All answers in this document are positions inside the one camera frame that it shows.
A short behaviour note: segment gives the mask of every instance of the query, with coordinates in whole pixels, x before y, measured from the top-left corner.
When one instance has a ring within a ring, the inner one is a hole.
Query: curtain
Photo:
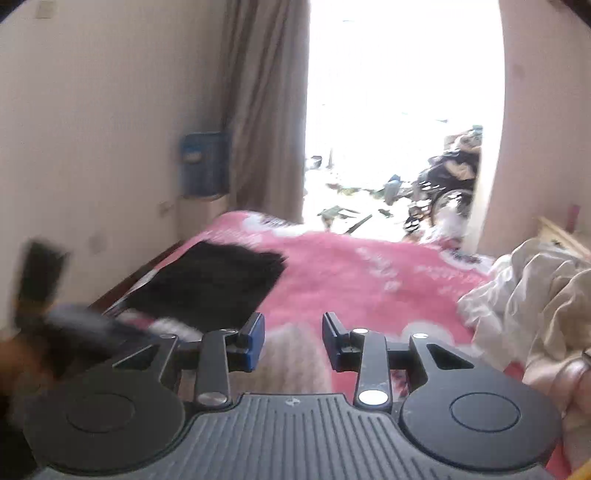
[[[301,221],[309,0],[228,0],[218,88],[230,207]]]

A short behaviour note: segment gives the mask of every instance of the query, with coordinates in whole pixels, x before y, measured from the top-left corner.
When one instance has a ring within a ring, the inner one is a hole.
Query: beige wall
[[[581,212],[580,225],[585,232],[591,232],[591,28],[580,22],[579,28],[580,51],[582,54],[583,66],[583,88],[582,106],[583,117],[583,154],[581,157]]]
[[[159,204],[176,199],[179,138],[207,123],[215,4],[58,0],[36,20],[27,2],[0,25],[0,326],[31,236],[73,252],[68,301],[175,243]]]
[[[494,255],[535,235],[538,215],[564,223],[569,204],[581,199],[582,166],[591,153],[587,27],[546,0],[499,5],[506,71],[502,138],[488,205],[476,205],[485,215],[472,219],[468,239],[473,249]],[[494,164],[483,153],[486,161]],[[591,199],[588,205],[591,219]]]

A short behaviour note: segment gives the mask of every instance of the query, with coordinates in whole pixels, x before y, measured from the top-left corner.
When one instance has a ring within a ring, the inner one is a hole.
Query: black cloth
[[[125,305],[203,333],[239,329],[279,279],[284,260],[274,252],[199,242],[133,291]]]

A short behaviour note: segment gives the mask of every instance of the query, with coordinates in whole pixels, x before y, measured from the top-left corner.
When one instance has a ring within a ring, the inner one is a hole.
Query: white cloth
[[[591,264],[530,239],[491,270],[493,280],[458,301],[473,349],[493,367],[512,361],[524,382],[563,413],[564,451],[573,469],[591,456]]]
[[[499,370],[513,361],[525,367],[535,337],[549,326],[559,307],[551,301],[569,282],[574,282],[573,287],[581,287],[590,275],[588,262],[538,239],[524,242],[512,254],[495,262],[490,282],[458,301],[464,325],[475,330],[473,347],[481,351],[483,360]],[[588,292],[588,297],[579,294],[573,298],[579,308],[588,310],[591,322],[591,290]],[[561,298],[561,304],[568,301]],[[566,356],[564,339],[553,336],[545,347],[556,360]]]

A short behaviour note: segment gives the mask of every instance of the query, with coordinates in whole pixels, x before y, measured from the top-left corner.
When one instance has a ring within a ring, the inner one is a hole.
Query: wooden furniture
[[[178,200],[178,230],[181,240],[201,233],[214,218],[228,211],[229,197],[181,197]]]
[[[578,257],[591,260],[591,236],[584,233],[568,233],[545,217],[540,217],[538,238],[557,247],[564,248]]]

